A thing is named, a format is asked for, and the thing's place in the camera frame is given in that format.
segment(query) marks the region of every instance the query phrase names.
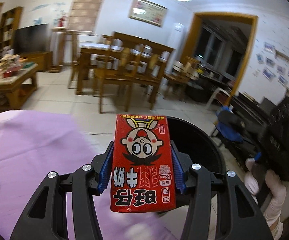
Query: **dark window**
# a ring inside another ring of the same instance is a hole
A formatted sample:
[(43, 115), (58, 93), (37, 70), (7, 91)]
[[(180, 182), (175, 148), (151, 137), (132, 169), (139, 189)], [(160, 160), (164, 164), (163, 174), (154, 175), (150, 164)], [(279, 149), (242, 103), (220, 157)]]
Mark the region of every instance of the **dark window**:
[(212, 48), (208, 57), (207, 62), (213, 66), (215, 59), (217, 58), (218, 52), (220, 50), (222, 41), (220, 41), (218, 38), (214, 37), (214, 41), (212, 44)]
[(241, 59), (242, 59), (242, 54), (233, 50), (229, 66), (226, 71), (229, 75), (233, 77), (236, 75)]
[(210, 36), (211, 33), (208, 32), (205, 28), (202, 28), (195, 56), (198, 56), (200, 58), (203, 58), (205, 56), (206, 46), (208, 45)]

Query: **wooden door frame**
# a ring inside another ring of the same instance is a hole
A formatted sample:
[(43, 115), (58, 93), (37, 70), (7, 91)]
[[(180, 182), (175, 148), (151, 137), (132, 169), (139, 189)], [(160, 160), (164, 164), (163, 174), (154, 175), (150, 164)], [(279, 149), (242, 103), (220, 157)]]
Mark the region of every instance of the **wooden door frame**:
[(251, 57), (251, 51), (255, 41), (255, 35), (258, 25), (258, 16), (251, 15), (251, 14), (243, 14), (243, 13), (232, 13), (232, 12), (201, 12), (195, 13), (191, 22), (190, 31), (188, 33), (188, 37), (183, 48), (183, 52), (181, 55), (181, 62), (185, 61), (185, 57), (193, 56), (193, 51), (196, 47), (198, 37), (202, 30), (202, 22), (203, 19), (212, 19), (212, 20), (223, 20), (223, 21), (230, 21), (230, 22), (240, 22), (245, 24), (251, 25), (251, 32), (249, 36), (248, 45), (246, 47), (246, 52), (243, 58), (243, 62), (241, 68), (239, 70), (238, 76), (236, 78), (235, 84), (232, 88), (232, 92), (230, 97), (227, 100), (227, 104), (230, 102), (232, 96), (236, 93), (241, 80), (244, 76), (245, 70), (248, 66), (249, 59)]

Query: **green object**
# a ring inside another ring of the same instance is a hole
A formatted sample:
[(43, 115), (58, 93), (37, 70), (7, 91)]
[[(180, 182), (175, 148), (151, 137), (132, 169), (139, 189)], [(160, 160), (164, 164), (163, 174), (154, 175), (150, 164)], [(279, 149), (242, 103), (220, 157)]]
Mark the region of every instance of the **green object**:
[(27, 62), (23, 68), (30, 68), (33, 64), (33, 62)]

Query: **cartoon character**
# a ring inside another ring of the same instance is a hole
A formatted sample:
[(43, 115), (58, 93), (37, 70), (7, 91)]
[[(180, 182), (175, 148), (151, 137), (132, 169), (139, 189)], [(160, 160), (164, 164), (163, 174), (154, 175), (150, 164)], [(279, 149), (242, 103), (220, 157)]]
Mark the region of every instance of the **cartoon character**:
[(160, 158), (156, 154), (163, 141), (158, 140), (151, 131), (156, 127), (158, 121), (153, 119), (127, 118), (127, 123), (132, 129), (126, 138), (121, 140), (128, 154), (123, 153), (133, 165), (152, 165), (152, 162)]

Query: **blue gripper pad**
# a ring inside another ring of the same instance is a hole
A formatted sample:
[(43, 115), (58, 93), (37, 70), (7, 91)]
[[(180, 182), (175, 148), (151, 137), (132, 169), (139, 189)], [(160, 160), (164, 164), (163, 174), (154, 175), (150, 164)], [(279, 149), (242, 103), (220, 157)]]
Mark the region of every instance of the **blue gripper pad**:
[(177, 189), (180, 190), (181, 194), (183, 194), (187, 187), (185, 185), (184, 180), (184, 171), (181, 167), (177, 154), (175, 153), (173, 147), (171, 147), (172, 153), (172, 164), (173, 164), (173, 174), (174, 174), (174, 181)]
[(99, 172), (99, 184), (97, 189), (100, 194), (102, 194), (102, 192), (108, 187), (111, 176), (113, 155), (114, 155), (114, 144), (112, 144), (112, 147), (110, 148), (109, 153)]

